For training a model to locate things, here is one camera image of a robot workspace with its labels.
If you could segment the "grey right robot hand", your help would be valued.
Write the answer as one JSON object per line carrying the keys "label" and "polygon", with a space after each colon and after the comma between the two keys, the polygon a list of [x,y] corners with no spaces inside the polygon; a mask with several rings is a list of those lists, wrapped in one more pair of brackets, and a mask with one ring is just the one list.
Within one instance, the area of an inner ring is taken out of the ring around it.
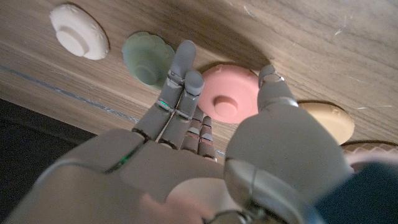
{"label": "grey right robot hand", "polygon": [[204,86],[182,42],[164,88],[128,131],[74,148],[37,179],[8,223],[323,223],[315,204],[352,176],[341,148],[301,109],[270,65],[259,112],[244,120],[224,164],[207,123],[189,129]]}

